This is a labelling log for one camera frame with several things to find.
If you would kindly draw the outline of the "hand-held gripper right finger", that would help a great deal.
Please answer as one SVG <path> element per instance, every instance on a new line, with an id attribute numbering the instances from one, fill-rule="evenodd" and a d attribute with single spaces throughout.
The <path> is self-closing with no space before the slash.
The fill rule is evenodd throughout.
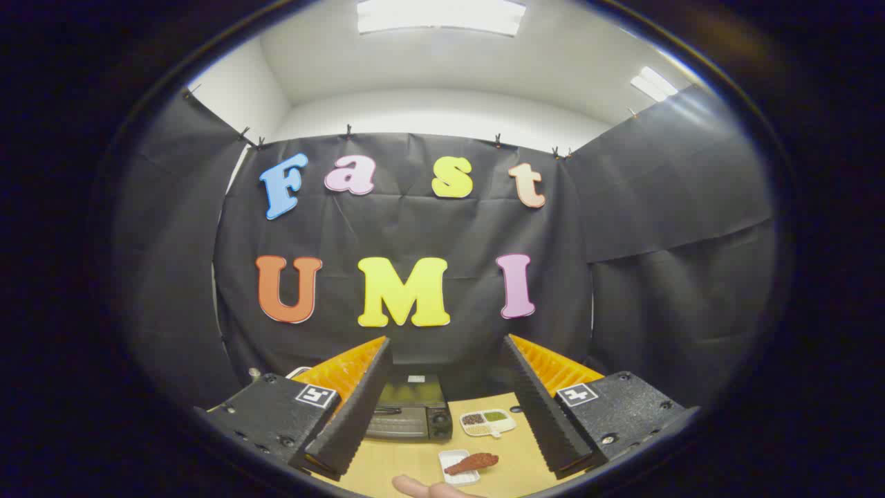
<path id="1" fill-rule="evenodd" d="M 503 353 L 541 456 L 559 479 L 631 456 L 679 432 L 699 410 L 635 373 L 601 375 L 515 335 Z"/>

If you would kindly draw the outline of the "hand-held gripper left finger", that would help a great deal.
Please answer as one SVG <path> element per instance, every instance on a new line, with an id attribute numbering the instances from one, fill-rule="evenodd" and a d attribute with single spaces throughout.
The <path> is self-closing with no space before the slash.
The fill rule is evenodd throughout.
<path id="1" fill-rule="evenodd" d="M 238 450 L 339 480 L 363 441 L 392 366 L 374 338 L 296 376 L 266 373 L 196 415 Z"/>

